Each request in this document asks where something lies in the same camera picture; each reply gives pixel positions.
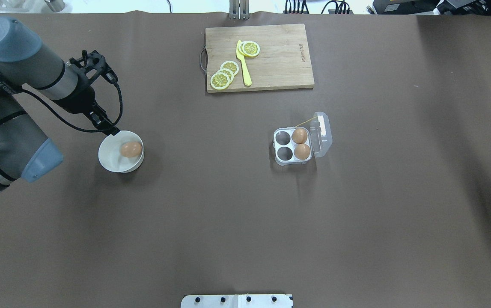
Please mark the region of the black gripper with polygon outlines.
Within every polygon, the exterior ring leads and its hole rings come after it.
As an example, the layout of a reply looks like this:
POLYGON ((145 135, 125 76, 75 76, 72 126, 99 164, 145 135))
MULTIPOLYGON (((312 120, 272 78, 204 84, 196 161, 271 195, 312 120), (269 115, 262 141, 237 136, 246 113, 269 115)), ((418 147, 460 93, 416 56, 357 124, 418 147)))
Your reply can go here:
POLYGON ((71 94, 59 100, 59 107, 71 114, 83 114, 92 124, 99 124, 100 131, 106 135, 116 135, 120 129, 116 126, 120 121, 118 117, 111 121, 101 115, 101 108, 96 103, 96 94, 91 84, 99 77, 93 74, 88 78, 82 71, 73 71, 77 76, 77 84, 71 94))

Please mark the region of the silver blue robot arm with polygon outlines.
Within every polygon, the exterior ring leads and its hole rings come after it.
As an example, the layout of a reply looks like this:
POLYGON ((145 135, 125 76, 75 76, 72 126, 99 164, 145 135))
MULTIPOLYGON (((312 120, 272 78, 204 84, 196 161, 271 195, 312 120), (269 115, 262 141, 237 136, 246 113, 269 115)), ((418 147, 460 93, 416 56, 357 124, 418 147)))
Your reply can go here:
POLYGON ((62 163, 55 143, 15 99, 26 93, 91 121, 91 133, 116 135, 123 114, 118 78, 98 51, 63 60, 12 16, 0 16, 0 193, 17 179, 32 183, 62 163))

